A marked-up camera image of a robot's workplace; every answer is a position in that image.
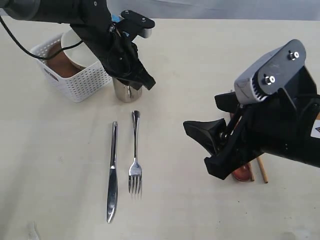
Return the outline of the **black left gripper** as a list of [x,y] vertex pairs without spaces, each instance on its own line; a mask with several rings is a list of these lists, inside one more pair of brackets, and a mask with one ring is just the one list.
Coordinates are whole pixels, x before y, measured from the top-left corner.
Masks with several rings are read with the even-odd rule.
[[140,90],[151,90],[155,79],[147,72],[138,57],[129,28],[123,22],[111,22],[106,27],[82,25],[82,40],[101,62],[104,70],[123,84]]

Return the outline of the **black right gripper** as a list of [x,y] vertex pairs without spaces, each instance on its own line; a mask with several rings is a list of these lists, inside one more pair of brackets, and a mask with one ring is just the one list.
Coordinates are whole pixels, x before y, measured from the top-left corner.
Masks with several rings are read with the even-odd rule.
[[238,122],[233,134],[222,138],[227,128],[221,118],[214,121],[185,121],[187,136],[199,143],[210,157],[204,159],[208,173],[225,180],[233,171],[263,153],[301,163],[320,161],[320,96],[308,88],[291,96],[280,88],[263,102],[240,106],[236,94],[219,96],[219,107],[233,112]]

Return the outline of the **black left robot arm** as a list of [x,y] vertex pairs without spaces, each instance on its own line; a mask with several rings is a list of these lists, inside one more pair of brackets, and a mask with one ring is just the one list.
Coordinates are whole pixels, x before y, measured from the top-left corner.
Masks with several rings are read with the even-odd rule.
[[105,0],[2,0],[0,7],[15,20],[70,25],[106,73],[135,90],[150,90],[156,83],[133,42],[155,27],[146,16],[124,10],[115,22]]

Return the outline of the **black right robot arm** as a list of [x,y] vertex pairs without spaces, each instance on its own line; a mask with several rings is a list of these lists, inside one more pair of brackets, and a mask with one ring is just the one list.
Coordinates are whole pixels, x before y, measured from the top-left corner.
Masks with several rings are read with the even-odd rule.
[[209,152],[208,173],[225,179],[264,153],[319,167],[320,96],[303,66],[288,84],[265,101],[240,105],[234,93],[222,95],[232,104],[233,117],[215,121],[185,121],[185,133]]

